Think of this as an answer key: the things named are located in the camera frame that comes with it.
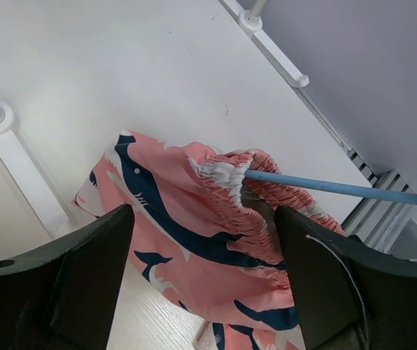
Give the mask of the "blue wire hanger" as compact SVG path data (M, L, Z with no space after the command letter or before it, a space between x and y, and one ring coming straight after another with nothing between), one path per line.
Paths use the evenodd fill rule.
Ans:
M245 177L257 181L291 185L309 190L318 190L327 193L336 193L340 195L349 195L358 198L369 198L380 201L405 203L417 206L417 194L409 192L381 190L373 187L362 187L351 184L327 182L317 179L306 179L298 176L274 174L264 171L255 171L251 169L245 172Z

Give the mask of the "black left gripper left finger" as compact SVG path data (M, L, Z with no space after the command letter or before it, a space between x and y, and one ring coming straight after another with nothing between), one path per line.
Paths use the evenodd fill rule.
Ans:
M134 226L129 205L0 261L0 349L105 349Z

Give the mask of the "pink shark print shorts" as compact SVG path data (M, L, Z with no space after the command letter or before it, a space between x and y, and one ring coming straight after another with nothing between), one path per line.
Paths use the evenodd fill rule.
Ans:
M249 180L250 169L278 173L259 149L222 153L123 131L73 202L94 217L132 207L130 262L166 299L208 322L199 349L303 349L273 212L288 206L342 228L306 190Z

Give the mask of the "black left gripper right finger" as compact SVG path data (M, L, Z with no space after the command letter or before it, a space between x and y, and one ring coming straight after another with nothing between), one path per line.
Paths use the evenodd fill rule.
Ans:
M274 221L307 349L417 349L417 259L376 251L287 206Z

